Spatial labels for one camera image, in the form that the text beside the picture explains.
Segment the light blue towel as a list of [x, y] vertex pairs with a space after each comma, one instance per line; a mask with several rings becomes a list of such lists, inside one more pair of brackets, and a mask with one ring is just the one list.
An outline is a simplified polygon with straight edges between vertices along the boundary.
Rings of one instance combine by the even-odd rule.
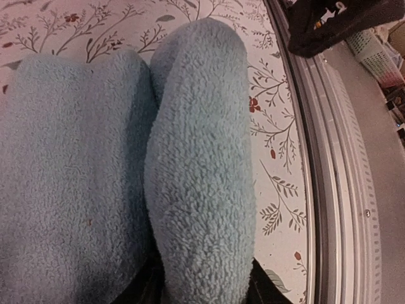
[[165, 303], [245, 303], [254, 257], [247, 52], [182, 25], [150, 63], [20, 63], [1, 113], [1, 302], [111, 303], [154, 248]]

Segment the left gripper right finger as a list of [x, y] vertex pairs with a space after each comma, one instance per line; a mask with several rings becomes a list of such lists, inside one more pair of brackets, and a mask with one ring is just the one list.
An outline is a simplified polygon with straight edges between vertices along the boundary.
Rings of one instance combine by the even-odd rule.
[[278, 290], [271, 281], [259, 262], [254, 259], [247, 292], [248, 304], [282, 304], [286, 303], [286, 297]]

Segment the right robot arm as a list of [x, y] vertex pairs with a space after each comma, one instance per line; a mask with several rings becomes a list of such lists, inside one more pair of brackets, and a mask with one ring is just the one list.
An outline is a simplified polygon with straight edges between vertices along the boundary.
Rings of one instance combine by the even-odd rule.
[[296, 1], [287, 9], [288, 50], [311, 58], [360, 31], [404, 17], [404, 1]]

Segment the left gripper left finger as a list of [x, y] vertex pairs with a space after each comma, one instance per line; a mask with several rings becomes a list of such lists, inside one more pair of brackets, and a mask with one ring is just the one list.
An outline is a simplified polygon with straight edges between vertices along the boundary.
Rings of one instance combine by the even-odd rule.
[[159, 253], [151, 253], [139, 273], [112, 304], [162, 303], [165, 272]]

